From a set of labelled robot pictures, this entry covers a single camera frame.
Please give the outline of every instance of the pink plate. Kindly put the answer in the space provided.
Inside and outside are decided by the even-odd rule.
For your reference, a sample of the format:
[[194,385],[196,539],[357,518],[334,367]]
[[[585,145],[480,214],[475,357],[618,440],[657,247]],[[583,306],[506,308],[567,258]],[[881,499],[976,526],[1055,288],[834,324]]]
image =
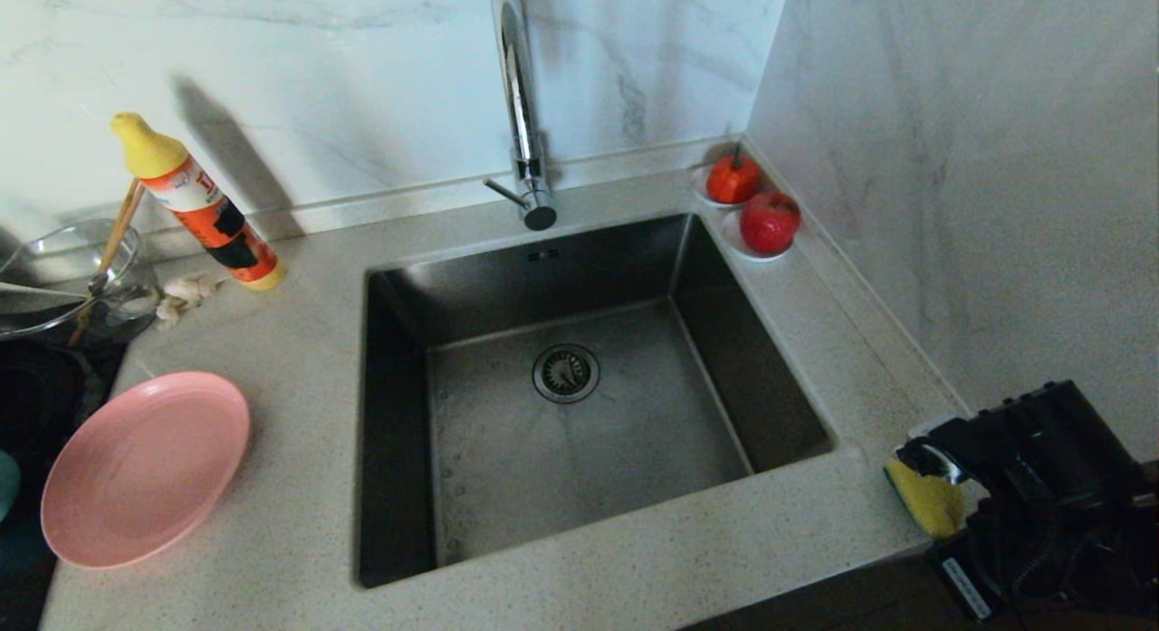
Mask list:
[[161,552],[213,510],[248,440],[246,399],[224,377],[178,372],[138,384],[57,457],[41,503],[49,546],[89,568]]

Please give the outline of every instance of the sink drain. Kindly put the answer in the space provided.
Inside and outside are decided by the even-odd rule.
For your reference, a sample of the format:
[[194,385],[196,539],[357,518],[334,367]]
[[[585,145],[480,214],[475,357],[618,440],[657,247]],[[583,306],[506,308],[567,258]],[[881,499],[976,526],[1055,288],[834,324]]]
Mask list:
[[599,363],[582,346],[560,343],[544,350],[532,372],[535,390],[553,402],[583,400],[599,383]]

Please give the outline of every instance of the black stovetop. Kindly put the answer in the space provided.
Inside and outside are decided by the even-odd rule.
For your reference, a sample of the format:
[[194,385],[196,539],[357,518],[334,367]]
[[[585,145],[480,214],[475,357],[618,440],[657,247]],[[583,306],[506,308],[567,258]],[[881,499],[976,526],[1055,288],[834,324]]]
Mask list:
[[0,450],[21,470],[16,502],[0,521],[0,631],[39,625],[57,563],[41,530],[41,493],[71,434],[108,399],[124,350],[0,343]]

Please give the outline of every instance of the speckled countertop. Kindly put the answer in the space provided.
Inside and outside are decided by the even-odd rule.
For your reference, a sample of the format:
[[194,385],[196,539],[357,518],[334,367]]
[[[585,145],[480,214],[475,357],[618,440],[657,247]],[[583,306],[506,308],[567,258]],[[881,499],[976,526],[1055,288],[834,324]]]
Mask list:
[[[290,275],[227,284],[131,347],[117,391],[206,370],[246,393],[250,450],[220,508],[139,565],[60,565],[45,629],[675,629],[924,543],[882,478],[906,429],[953,392],[806,218],[777,262],[729,263],[836,449],[566,534],[366,590],[356,581],[359,372],[367,269],[695,211],[685,173],[568,190],[560,223],[490,203],[277,242]],[[214,268],[205,255],[162,278]]]

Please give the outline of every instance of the white marble wall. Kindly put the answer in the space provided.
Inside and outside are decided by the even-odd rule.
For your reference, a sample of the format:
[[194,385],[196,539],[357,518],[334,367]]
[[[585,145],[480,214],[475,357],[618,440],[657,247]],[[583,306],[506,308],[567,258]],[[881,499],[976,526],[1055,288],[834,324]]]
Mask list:
[[788,0],[749,122],[974,407],[1159,455],[1159,0]]
[[[783,1],[525,0],[552,157],[741,132]],[[510,169],[489,0],[0,0],[0,226],[117,202],[125,109],[245,210]]]

